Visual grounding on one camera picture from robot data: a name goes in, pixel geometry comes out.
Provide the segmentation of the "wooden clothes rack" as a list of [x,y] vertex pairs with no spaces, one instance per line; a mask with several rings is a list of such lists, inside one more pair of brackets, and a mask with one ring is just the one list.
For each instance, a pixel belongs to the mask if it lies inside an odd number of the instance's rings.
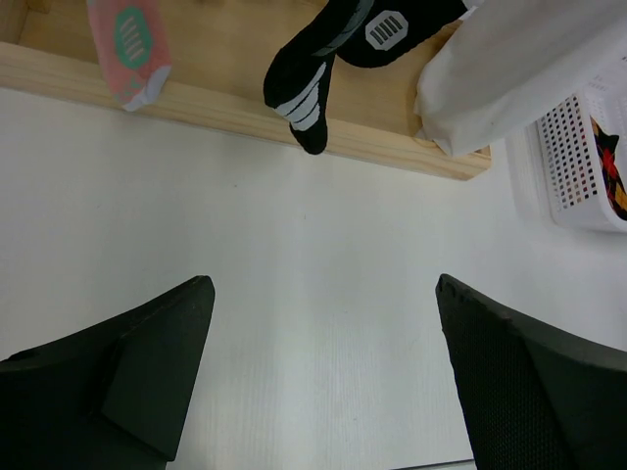
[[[264,103],[263,80],[278,49],[321,7],[318,1],[162,2],[173,67],[160,98],[144,114],[292,143],[286,123]],[[337,61],[327,108],[329,152],[455,180],[488,169],[488,148],[451,158],[417,135],[417,80],[454,32],[446,25],[380,69]],[[2,3],[1,83],[57,99],[115,105],[82,1]]]

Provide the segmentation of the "black sock grey patch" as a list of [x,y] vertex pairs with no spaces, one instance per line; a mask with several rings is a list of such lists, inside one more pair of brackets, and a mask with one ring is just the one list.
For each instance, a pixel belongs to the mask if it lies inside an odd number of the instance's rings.
[[337,55],[358,68],[385,67],[468,11],[461,0],[374,1],[363,24]]

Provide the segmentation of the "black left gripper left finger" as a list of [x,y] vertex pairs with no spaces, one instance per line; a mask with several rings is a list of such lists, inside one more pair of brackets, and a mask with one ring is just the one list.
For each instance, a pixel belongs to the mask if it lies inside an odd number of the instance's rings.
[[215,304],[208,276],[1,362],[4,469],[164,469]]

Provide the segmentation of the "black sock white stripes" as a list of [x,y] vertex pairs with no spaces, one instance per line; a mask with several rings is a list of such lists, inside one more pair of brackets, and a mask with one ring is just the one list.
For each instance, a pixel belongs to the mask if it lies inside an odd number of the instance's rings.
[[265,105],[284,118],[310,155],[328,140],[326,108],[337,50],[372,9],[368,0],[329,1],[315,18],[274,56],[263,85]]

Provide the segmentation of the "pink sock green patch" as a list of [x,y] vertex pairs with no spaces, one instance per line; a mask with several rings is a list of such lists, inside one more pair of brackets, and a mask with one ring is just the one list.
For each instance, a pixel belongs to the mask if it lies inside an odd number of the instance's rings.
[[156,1],[87,3],[101,72],[115,101],[127,112],[153,104],[171,71],[165,26]]

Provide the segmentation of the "white plastic basket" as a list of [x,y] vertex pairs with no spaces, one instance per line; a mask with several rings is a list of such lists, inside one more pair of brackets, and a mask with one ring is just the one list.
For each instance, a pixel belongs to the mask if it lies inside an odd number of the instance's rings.
[[623,234],[606,196],[591,118],[620,137],[616,165],[626,190],[626,57],[506,139],[515,207],[536,225]]

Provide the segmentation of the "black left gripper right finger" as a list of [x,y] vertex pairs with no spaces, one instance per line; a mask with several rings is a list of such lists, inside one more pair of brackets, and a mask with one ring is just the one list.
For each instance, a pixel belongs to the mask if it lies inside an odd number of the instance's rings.
[[625,468],[624,351],[502,305],[449,274],[435,293],[477,468]]

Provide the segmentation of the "white cloth on hanger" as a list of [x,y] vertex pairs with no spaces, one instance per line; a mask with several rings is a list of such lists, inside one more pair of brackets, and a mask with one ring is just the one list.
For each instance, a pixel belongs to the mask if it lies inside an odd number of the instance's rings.
[[582,88],[626,48],[623,1],[484,1],[424,67],[419,136],[475,152]]

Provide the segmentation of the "argyle black orange sock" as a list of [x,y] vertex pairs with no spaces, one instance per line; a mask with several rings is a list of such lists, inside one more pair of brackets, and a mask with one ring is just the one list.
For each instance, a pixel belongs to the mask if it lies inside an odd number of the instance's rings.
[[595,143],[599,155],[603,183],[610,206],[622,220],[626,219],[626,190],[616,165],[616,150],[620,137],[606,134],[599,124],[591,118]]

